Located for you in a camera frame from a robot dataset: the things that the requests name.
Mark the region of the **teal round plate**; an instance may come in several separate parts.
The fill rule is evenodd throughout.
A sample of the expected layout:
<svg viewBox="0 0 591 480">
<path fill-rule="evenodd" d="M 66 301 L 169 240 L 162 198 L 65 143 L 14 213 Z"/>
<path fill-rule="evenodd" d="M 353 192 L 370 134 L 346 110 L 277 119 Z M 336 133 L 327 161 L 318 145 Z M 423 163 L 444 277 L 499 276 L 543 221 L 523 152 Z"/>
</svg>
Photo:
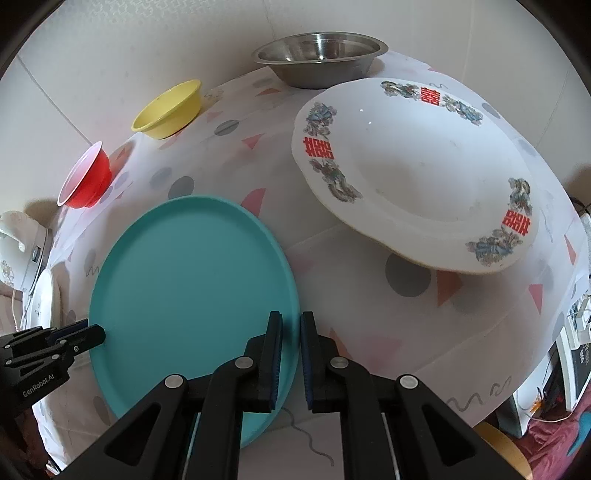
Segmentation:
<svg viewBox="0 0 591 480">
<path fill-rule="evenodd" d="M 279 242 L 249 210 L 212 196 L 167 201 L 137 219 L 103 261 L 89 320 L 106 334 L 92 368 L 116 416 L 171 374 L 211 374 L 283 318 L 280 402 L 298 362 L 297 284 Z"/>
</svg>

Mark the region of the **red plastic bowl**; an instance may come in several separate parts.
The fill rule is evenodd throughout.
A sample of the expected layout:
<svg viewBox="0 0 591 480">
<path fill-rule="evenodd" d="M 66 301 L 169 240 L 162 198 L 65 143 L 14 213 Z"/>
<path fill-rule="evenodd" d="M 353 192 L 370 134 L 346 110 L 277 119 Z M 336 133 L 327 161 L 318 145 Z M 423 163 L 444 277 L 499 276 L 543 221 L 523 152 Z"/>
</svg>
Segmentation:
<svg viewBox="0 0 591 480">
<path fill-rule="evenodd" d="M 92 144 L 77 160 L 57 197 L 57 206 L 89 208 L 98 202 L 112 180 L 112 172 L 103 142 Z"/>
</svg>

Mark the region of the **wooden stool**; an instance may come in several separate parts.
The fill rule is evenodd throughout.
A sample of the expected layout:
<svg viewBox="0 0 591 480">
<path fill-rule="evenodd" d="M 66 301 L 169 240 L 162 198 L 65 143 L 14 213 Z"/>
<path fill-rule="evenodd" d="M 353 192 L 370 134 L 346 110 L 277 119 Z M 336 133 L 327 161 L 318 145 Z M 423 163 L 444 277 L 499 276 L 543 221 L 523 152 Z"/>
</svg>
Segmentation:
<svg viewBox="0 0 591 480">
<path fill-rule="evenodd" d="M 525 479 L 533 479 L 528 460 L 509 437 L 487 422 L 479 423 L 474 430 Z"/>
</svg>

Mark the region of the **white ceramic electric kettle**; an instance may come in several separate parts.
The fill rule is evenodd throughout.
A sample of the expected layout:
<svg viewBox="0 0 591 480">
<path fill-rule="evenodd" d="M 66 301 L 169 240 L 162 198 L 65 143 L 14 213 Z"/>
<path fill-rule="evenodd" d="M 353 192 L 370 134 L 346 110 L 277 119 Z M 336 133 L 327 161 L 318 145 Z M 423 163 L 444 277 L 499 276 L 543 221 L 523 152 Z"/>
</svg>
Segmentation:
<svg viewBox="0 0 591 480">
<path fill-rule="evenodd" d="M 7 211 L 0 219 L 1 282 L 30 294 L 46 268 L 53 243 L 52 231 L 20 211 Z"/>
</svg>

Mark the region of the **yellow plastic bowl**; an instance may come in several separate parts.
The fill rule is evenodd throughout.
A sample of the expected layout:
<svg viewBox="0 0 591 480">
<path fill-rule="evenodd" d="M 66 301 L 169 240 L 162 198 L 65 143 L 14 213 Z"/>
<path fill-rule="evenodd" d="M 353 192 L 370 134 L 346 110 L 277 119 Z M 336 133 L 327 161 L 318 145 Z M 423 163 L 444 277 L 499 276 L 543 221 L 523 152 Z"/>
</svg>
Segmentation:
<svg viewBox="0 0 591 480">
<path fill-rule="evenodd" d="M 200 113 L 200 89 L 201 81 L 193 79 L 166 90 L 137 114 L 131 130 L 157 140 L 176 134 Z"/>
</svg>

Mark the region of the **white plate with red characters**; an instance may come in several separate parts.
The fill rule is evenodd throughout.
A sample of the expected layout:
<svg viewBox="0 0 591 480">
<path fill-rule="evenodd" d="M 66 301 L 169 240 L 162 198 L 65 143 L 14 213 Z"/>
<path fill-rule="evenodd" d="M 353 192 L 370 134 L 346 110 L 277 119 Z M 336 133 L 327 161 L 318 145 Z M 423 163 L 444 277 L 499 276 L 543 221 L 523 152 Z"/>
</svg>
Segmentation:
<svg viewBox="0 0 591 480">
<path fill-rule="evenodd" d="M 420 265 L 495 273 L 537 236 L 538 191 L 517 145 L 435 86 L 366 78 L 331 87 L 295 116 L 291 154 L 335 217 Z"/>
</svg>

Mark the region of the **white patterned tablecloth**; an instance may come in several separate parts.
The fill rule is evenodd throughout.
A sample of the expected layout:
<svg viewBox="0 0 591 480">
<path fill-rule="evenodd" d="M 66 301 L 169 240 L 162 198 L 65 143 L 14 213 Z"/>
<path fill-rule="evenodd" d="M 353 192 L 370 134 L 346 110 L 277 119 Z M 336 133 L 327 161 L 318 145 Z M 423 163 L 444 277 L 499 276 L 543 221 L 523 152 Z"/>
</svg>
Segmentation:
<svg viewBox="0 0 591 480">
<path fill-rule="evenodd" d="M 170 198 L 211 194 L 252 211 L 273 232 L 301 306 L 339 351 L 371 372 L 416 374 L 475 424 L 517 393 L 588 287 L 583 224 L 542 156 L 514 142 L 541 190 L 528 254 L 486 276 L 431 271 L 356 233 L 308 189 L 290 153 L 294 118 L 310 93 L 262 68 L 211 92 L 206 110 L 166 140 L 136 134 L 109 156 L 115 178 L 88 210 L 53 221 L 49 265 L 59 320 L 87 315 L 103 259 L 140 215 Z"/>
</svg>

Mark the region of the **stainless steel bowl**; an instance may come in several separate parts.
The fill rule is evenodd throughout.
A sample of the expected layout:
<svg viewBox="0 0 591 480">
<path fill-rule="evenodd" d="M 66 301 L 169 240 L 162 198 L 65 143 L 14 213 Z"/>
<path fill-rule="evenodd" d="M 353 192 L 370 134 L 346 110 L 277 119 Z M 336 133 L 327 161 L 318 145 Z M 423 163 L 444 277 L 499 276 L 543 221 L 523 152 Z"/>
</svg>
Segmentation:
<svg viewBox="0 0 591 480">
<path fill-rule="evenodd" d="M 257 48 L 252 60 L 270 67 L 290 87 L 315 90 L 365 78 L 374 59 L 388 51 L 372 36 L 320 31 L 274 40 Z"/>
</svg>

